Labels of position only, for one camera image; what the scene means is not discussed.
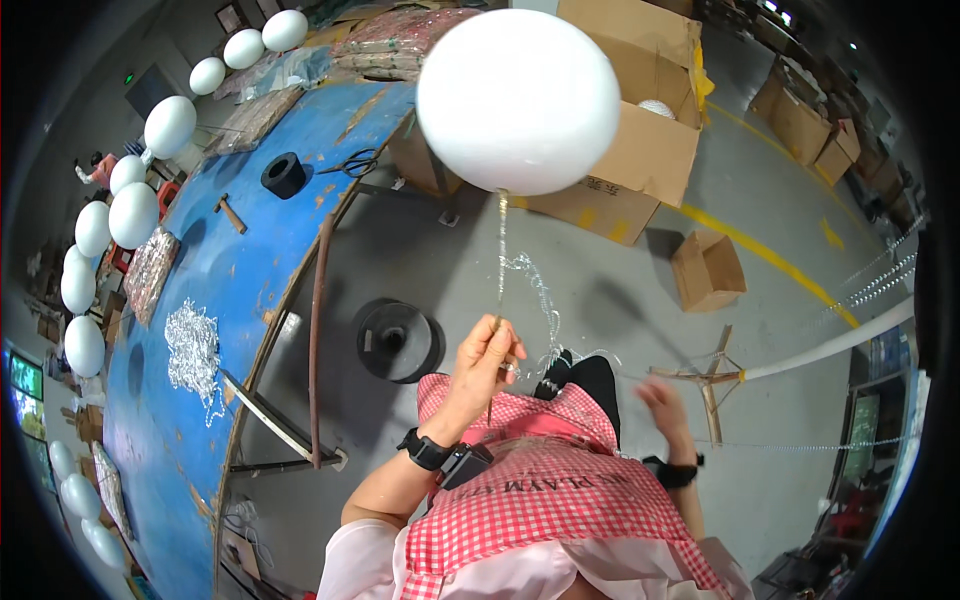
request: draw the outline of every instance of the white foam ball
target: white foam ball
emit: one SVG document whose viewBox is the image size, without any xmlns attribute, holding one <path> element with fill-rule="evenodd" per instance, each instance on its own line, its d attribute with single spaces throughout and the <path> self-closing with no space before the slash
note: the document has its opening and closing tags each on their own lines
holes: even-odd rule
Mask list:
<svg viewBox="0 0 960 600">
<path fill-rule="evenodd" d="M 169 158 L 190 140 L 197 127 L 197 109 L 185 96 L 170 96 L 156 104 L 143 126 L 143 139 L 157 158 Z"/>
<path fill-rule="evenodd" d="M 661 116 L 665 116 L 668 119 L 673 119 L 675 121 L 677 120 L 677 115 L 673 113 L 673 110 L 671 110 L 666 103 L 661 102 L 660 100 L 644 100 L 637 106 L 649 110 L 650 112 L 655 112 Z"/>
<path fill-rule="evenodd" d="M 63 255 L 63 269 L 66 270 L 67 265 L 73 263 L 75 260 L 83 262 L 83 264 L 87 266 L 90 264 L 90 259 L 80 252 L 80 248 L 76 244 L 71 246 L 70 249 L 66 251 L 66 254 Z"/>
<path fill-rule="evenodd" d="M 140 156 L 126 155 L 113 166 L 110 172 L 110 193 L 114 197 L 128 183 L 147 180 L 147 167 L 140 160 Z"/>
<path fill-rule="evenodd" d="M 79 260 L 63 263 L 60 276 L 60 297 L 63 305 L 75 315 L 82 315 L 93 303 L 97 281 L 90 265 Z"/>
<path fill-rule="evenodd" d="M 77 463 L 73 458 L 73 452 L 66 444 L 60 440 L 50 442 L 50 463 L 54 466 L 54 472 L 61 481 L 77 472 Z"/>
<path fill-rule="evenodd" d="M 103 254 L 110 245 L 109 213 L 107 203 L 97 200 L 84 206 L 77 217 L 73 234 L 77 248 L 87 258 Z"/>
<path fill-rule="evenodd" d="M 233 34 L 224 46 L 224 62 L 232 69 L 246 69 L 260 60 L 262 54 L 263 36 L 256 29 Z"/>
<path fill-rule="evenodd" d="M 217 57 L 203 59 L 190 71 L 190 89 L 198 96 L 211 94 L 224 82 L 227 68 Z"/>
<path fill-rule="evenodd" d="M 484 110 L 464 118 L 477 98 Z M 548 194 L 581 180 L 610 147 L 620 87 L 603 51 L 573 25 L 545 12 L 490 11 L 430 51 L 417 117 L 430 148 L 464 180 Z"/>
<path fill-rule="evenodd" d="M 286 52 L 306 39 L 306 16 L 300 11 L 280 11 L 263 26 L 263 45 L 274 52 Z"/>
<path fill-rule="evenodd" d="M 110 206 L 110 235 L 120 248 L 136 250 L 150 239 L 160 217 L 156 192 L 146 183 L 131 183 Z"/>
<path fill-rule="evenodd" d="M 100 517 L 100 495 L 93 484 L 79 473 L 73 473 L 60 484 L 63 503 L 71 513 L 80 518 Z"/>
<path fill-rule="evenodd" d="M 93 319 L 75 317 L 63 334 L 63 351 L 74 373 L 92 377 L 104 366 L 104 334 Z"/>
<path fill-rule="evenodd" d="M 123 570 L 125 564 L 120 540 L 109 532 L 103 523 L 97 519 L 85 518 L 81 521 L 81 529 L 84 530 L 84 537 L 93 546 L 93 551 L 101 561 L 118 571 Z"/>
</svg>

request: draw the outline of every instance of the left hand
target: left hand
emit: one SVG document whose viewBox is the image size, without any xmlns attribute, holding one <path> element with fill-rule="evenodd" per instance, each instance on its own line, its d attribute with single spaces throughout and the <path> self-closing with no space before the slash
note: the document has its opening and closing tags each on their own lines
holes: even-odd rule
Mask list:
<svg viewBox="0 0 960 600">
<path fill-rule="evenodd" d="M 463 411 L 467 423 L 478 419 L 504 386 L 516 381 L 516 373 L 501 369 L 508 363 L 515 368 L 517 359 L 526 359 L 527 350 L 512 323 L 500 320 L 494 332 L 494 315 L 484 315 L 457 348 L 457 364 L 450 378 L 450 390 L 444 404 Z"/>
</svg>

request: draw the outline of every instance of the yellow floor line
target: yellow floor line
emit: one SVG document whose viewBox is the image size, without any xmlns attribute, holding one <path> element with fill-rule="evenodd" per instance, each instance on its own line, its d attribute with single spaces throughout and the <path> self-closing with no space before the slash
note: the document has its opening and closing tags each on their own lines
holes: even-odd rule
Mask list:
<svg viewBox="0 0 960 600">
<path fill-rule="evenodd" d="M 743 129 L 747 130 L 748 132 L 752 133 L 753 135 L 759 137 L 760 139 L 762 139 L 763 141 L 765 141 L 765 142 L 766 142 L 767 144 L 769 144 L 770 146 L 776 148 L 778 152 L 780 152 L 782 155 L 788 157 L 791 161 L 797 162 L 797 159 L 794 158 L 793 155 L 790 154 L 790 151 L 789 151 L 789 150 L 787 150 L 786 148 L 784 148 L 777 140 L 775 140 L 775 139 L 773 139 L 772 137 L 770 137 L 770 136 L 766 135 L 765 133 L 761 132 L 759 129 L 757 129 L 757 128 L 754 127 L 753 125 L 747 123 L 746 121 L 744 121 L 744 120 L 741 119 L 740 117 L 736 116 L 735 114 L 733 114 L 733 113 L 731 113 L 731 112 L 729 112 L 729 111 L 727 111 L 727 110 L 724 110 L 723 108 L 720 108 L 720 107 L 716 106 L 713 102 L 711 102 L 711 101 L 709 101 L 709 100 L 707 100 L 707 106 L 710 107 L 710 108 L 713 109 L 713 110 L 716 110 L 717 112 L 719 112 L 720 114 L 724 115 L 724 116 L 727 117 L 728 119 L 732 120 L 734 123 L 736 123 L 737 125 L 739 125 L 739 126 L 742 127 Z M 876 237 L 875 237 L 874 235 L 872 235 L 872 234 L 870 233 L 870 231 L 869 231 L 866 227 L 864 227 L 864 225 L 863 225 L 863 223 L 861 222 L 861 220 L 858 219 L 855 214 L 853 214 L 853 211 L 851 211 L 851 210 L 847 207 L 847 205 L 844 204 L 844 202 L 843 202 L 842 200 L 840 200 L 840 197 L 837 196 L 837 193 L 836 193 L 835 191 L 833 191 L 833 188 L 830 187 L 830 185 L 829 185 L 823 178 L 821 178 L 821 177 L 818 176 L 816 173 L 814 173 L 813 171 L 811 171 L 811 170 L 809 169 L 809 167 L 803 167 L 803 169 L 804 169 L 804 171 L 806 171 L 806 173 L 807 173 L 808 175 L 810 175 L 812 178 L 814 178 L 814 180 L 816 180 L 817 183 L 819 183 L 821 187 L 824 188 L 824 190 L 827 192 L 827 195 L 830 196 L 830 199 L 833 200 L 838 206 L 840 206 L 840 207 L 843 209 L 844 212 L 847 213 L 847 216 L 850 217 L 850 220 L 853 221 L 853 224 L 856 225 L 856 228 L 858 228 L 858 229 L 860 230 L 860 232 L 863 234 L 864 238 L 866 238 L 867 241 L 870 242 L 871 246 L 873 246 L 875 249 L 880 249 L 880 245 L 879 245 L 880 243 L 879 243 L 879 241 L 876 240 Z"/>
<path fill-rule="evenodd" d="M 793 278 L 794 281 L 801 284 L 811 294 L 813 294 L 814 296 L 822 300 L 824 304 L 826 304 L 829 307 L 833 307 L 833 310 L 837 313 L 837 315 L 839 315 L 840 317 L 843 317 L 844 321 L 849 323 L 851 327 L 854 327 L 854 328 L 860 327 L 860 323 L 857 321 L 856 317 L 854 317 L 850 313 L 850 311 L 844 308 L 843 306 L 837 306 L 837 301 L 831 298 L 830 295 L 827 293 L 827 291 L 824 290 L 824 288 L 820 287 L 820 285 L 817 284 L 816 281 L 806 276 L 803 271 L 801 271 L 797 267 L 794 267 L 793 265 L 788 263 L 782 256 L 770 250 L 763 244 L 760 244 L 759 242 L 757 242 L 757 240 L 750 237 L 746 233 L 743 233 L 742 231 L 736 228 L 733 228 L 730 225 L 727 225 L 726 223 L 720 221 L 719 219 L 716 219 L 710 216 L 700 208 L 696 208 L 695 206 L 691 206 L 690 204 L 682 204 L 679 208 L 670 206 L 670 204 L 661 204 L 661 206 L 669 206 L 670 208 L 673 208 L 674 210 L 681 212 L 682 214 L 686 215 L 687 217 L 693 219 L 694 221 L 696 221 L 697 223 L 700 223 L 705 227 L 711 228 L 714 231 L 719 231 L 720 233 L 730 236 L 731 240 L 733 240 L 740 246 L 743 246 L 750 252 L 753 252 L 760 258 L 766 260 L 767 262 L 777 267 L 784 273 L 788 274 L 790 277 Z"/>
</svg>

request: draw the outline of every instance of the black cylindrical weight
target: black cylindrical weight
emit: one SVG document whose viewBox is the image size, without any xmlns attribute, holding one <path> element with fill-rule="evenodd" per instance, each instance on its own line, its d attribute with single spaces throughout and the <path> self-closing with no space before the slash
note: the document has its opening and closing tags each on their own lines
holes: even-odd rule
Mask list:
<svg viewBox="0 0 960 600">
<path fill-rule="evenodd" d="M 292 152 L 274 158 L 260 176 L 260 184 L 283 200 L 299 192 L 305 183 L 303 165 Z"/>
</svg>

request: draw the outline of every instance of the concrete floor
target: concrete floor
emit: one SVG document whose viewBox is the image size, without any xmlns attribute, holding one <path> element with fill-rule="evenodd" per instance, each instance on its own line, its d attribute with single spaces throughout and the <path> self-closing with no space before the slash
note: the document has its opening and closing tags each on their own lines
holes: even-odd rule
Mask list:
<svg viewBox="0 0 960 600">
<path fill-rule="evenodd" d="M 773 54 L 710 27 L 704 29 L 704 49 L 708 74 L 717 84 L 709 99 L 772 136 L 745 112 Z M 715 109 L 709 115 L 685 203 L 767 246 L 835 298 L 856 291 L 843 282 L 878 254 L 879 244 L 844 185 L 832 198 L 767 141 Z M 371 177 L 391 180 L 390 166 Z M 256 503 L 259 520 L 253 526 L 275 562 L 274 568 L 261 564 L 261 572 L 275 582 L 316 589 L 325 544 L 339 526 L 347 497 L 395 452 L 417 422 L 416 386 L 376 379 L 360 365 L 353 351 L 352 323 L 359 307 L 391 297 L 436 318 L 447 343 L 443 372 L 452 368 L 456 346 L 476 319 L 496 307 L 496 207 L 474 188 L 463 189 L 460 199 L 463 210 L 456 228 L 438 224 L 440 208 L 430 202 L 361 197 L 337 230 L 323 316 L 321 404 L 324 444 L 346 450 L 349 463 L 342 472 L 305 470 L 239 479 L 231 486 L 235 499 L 245 495 Z M 618 396 L 623 451 L 631 456 L 664 451 L 647 409 L 631 394 L 651 366 L 676 368 L 712 352 L 725 324 L 733 325 L 730 355 L 745 367 L 785 358 L 849 329 L 839 319 L 818 319 L 825 308 L 820 300 L 740 246 L 749 292 L 712 313 L 682 312 L 668 258 L 684 237 L 702 226 L 676 210 L 662 207 L 631 248 L 524 210 L 512 210 L 509 218 L 509 253 L 527 252 L 540 267 L 562 316 L 559 341 L 583 353 L 605 348 L 623 362 L 616 368 Z M 842 240 L 842 250 L 828 243 L 824 219 Z M 882 264 L 876 269 L 882 271 Z M 309 287 L 304 286 L 291 308 L 259 388 L 304 430 L 309 423 Z M 901 297 L 901 290 L 893 291 L 854 315 L 865 322 Z M 519 333 L 533 357 L 546 351 L 546 319 L 520 274 L 508 274 L 504 314 L 524 324 Z M 849 366 L 850 354 L 845 352 L 740 386 L 720 409 L 724 439 L 836 444 Z M 533 385 L 522 382 L 517 387 L 529 392 Z M 706 440 L 697 388 L 683 383 L 678 387 L 694 437 Z M 241 445 L 248 462 L 296 458 L 254 418 L 248 419 Z M 805 543 L 818 516 L 817 500 L 827 492 L 833 452 L 700 447 L 707 455 L 698 482 L 708 535 L 719 537 L 748 575 L 756 575 L 780 552 Z M 231 587 L 222 575 L 222 593 L 234 595 Z"/>
</svg>

